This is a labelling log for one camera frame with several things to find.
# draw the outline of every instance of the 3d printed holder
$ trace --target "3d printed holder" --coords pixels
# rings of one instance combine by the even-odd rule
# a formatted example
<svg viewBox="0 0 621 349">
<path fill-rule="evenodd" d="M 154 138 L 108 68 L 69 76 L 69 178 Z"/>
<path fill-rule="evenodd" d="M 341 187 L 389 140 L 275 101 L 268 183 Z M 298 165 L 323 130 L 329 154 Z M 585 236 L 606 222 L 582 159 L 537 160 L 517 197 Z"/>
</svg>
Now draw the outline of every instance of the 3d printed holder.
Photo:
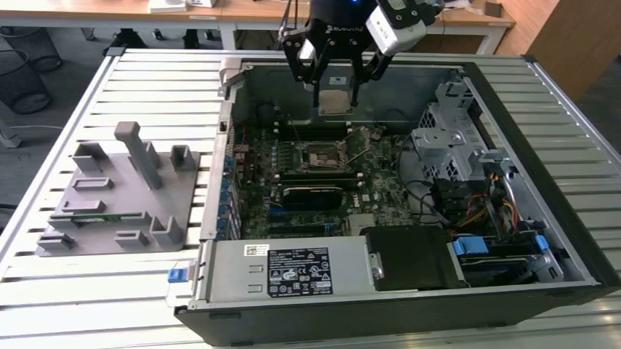
<svg viewBox="0 0 621 349">
<path fill-rule="evenodd" d="M 79 145 L 77 170 L 39 238 L 39 256 L 183 248 L 199 154 L 187 145 L 158 153 L 139 131 L 136 122 L 115 128 L 130 154 L 107 154 L 99 143 Z"/>
</svg>

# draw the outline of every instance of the barcode sticker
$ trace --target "barcode sticker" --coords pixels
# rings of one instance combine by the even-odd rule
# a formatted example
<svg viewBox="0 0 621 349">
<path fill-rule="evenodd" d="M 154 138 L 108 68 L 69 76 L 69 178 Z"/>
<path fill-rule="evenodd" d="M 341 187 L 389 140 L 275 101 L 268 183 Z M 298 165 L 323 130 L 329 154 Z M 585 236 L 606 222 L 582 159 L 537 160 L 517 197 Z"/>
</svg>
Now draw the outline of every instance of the barcode sticker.
<svg viewBox="0 0 621 349">
<path fill-rule="evenodd" d="M 243 256 L 267 256 L 270 245 L 243 245 Z"/>
</svg>

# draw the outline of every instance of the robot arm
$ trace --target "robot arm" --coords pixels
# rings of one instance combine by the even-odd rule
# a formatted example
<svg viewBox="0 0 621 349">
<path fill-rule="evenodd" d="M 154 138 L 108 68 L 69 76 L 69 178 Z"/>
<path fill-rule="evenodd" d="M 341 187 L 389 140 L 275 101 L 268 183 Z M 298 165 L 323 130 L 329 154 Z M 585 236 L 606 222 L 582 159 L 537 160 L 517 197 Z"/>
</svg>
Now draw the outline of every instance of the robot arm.
<svg viewBox="0 0 621 349">
<path fill-rule="evenodd" d="M 313 85 L 314 107 L 319 104 L 321 77 L 333 59 L 351 62 L 350 104 L 357 106 L 359 86 L 379 80 L 393 55 L 425 36 L 442 11 L 442 0 L 310 0 L 310 18 L 300 29 L 286 28 L 288 11 L 290 5 L 279 42 L 294 79 Z M 362 54 L 373 42 L 378 49 L 365 64 Z M 314 48 L 308 65 L 300 59 L 304 44 Z"/>
</svg>

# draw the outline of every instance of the table leg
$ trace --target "table leg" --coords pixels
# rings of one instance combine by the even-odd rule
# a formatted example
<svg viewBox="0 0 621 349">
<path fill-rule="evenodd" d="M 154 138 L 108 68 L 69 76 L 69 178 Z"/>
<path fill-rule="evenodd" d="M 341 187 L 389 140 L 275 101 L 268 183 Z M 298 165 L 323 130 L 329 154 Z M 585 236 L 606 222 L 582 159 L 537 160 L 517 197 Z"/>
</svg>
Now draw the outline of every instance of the table leg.
<svg viewBox="0 0 621 349">
<path fill-rule="evenodd" d="M 235 51 L 235 23 L 220 23 L 218 29 L 220 30 L 222 48 L 227 51 Z"/>
<path fill-rule="evenodd" d="M 477 55 L 493 55 L 505 36 L 506 27 L 490 27 L 487 35 L 481 42 Z"/>
<path fill-rule="evenodd" d="M 0 120 L 0 144 L 7 148 L 17 148 L 21 144 L 21 139 Z"/>
</svg>

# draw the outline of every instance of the metal bracket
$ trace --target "metal bracket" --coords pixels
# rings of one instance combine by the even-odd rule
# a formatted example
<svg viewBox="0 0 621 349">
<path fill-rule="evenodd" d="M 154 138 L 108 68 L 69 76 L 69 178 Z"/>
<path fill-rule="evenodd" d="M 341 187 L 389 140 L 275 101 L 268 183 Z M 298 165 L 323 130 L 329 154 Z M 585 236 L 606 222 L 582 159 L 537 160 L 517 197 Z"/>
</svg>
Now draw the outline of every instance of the metal bracket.
<svg viewBox="0 0 621 349">
<path fill-rule="evenodd" d="M 240 58 L 224 58 L 220 66 L 220 84 L 227 89 L 243 80 L 243 69 Z"/>
</svg>

